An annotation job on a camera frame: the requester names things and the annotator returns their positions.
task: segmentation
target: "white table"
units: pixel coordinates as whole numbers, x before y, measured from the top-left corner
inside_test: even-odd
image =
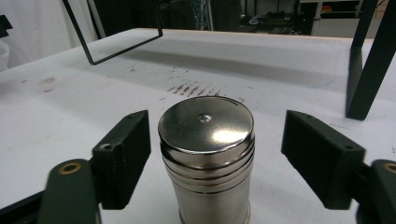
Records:
[[[91,44],[130,46],[156,31],[133,30]],[[367,148],[365,161],[396,160],[396,62],[366,121],[344,117],[351,39],[165,31],[164,37],[91,66],[81,48],[0,73],[0,207],[45,187],[50,169],[91,149],[125,115],[148,109],[152,153],[130,204],[102,211],[104,223],[179,223],[157,124],[167,108],[197,95],[244,103],[255,119],[251,223],[356,223],[323,208],[280,153],[287,109],[311,114]],[[371,46],[364,45],[364,58]]]

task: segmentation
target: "metal canister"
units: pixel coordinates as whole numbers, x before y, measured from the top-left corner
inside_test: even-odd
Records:
[[[191,98],[169,108],[158,129],[182,223],[249,223],[255,147],[249,110],[229,98]]]

